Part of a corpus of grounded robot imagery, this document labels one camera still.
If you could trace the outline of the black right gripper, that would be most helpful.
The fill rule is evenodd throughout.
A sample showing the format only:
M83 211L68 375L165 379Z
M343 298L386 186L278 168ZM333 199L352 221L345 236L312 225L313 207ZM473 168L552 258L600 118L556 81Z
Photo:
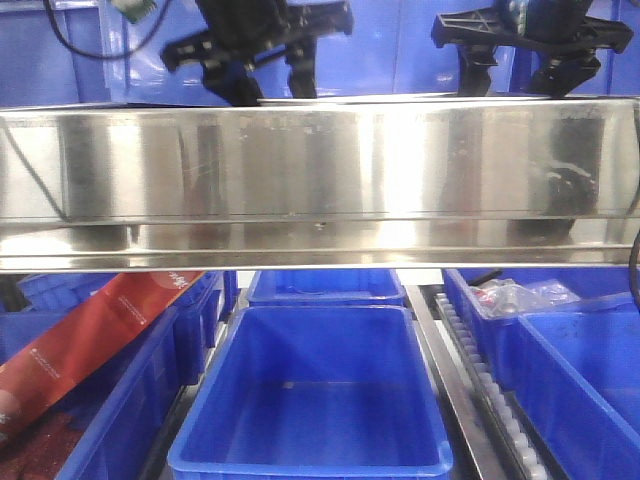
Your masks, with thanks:
M438 14L431 38L439 48L458 45L461 97L486 96L489 70L498 65L496 46L512 46L542 52L537 54L539 67L528 92L559 99L599 72L601 62L594 50L621 53L634 36L620 21L589 16L591 5L590 1L494 1L489 7Z

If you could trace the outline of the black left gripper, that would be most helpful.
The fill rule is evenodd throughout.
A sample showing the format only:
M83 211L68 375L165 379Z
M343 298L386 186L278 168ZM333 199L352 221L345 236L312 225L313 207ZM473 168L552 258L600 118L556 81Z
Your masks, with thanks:
M166 44L161 60L169 71L200 64L203 86L231 106L258 106L263 93L251 73L282 56L290 68L292 96L316 98L317 40L353 31L347 1L199 1L197 6L207 28Z

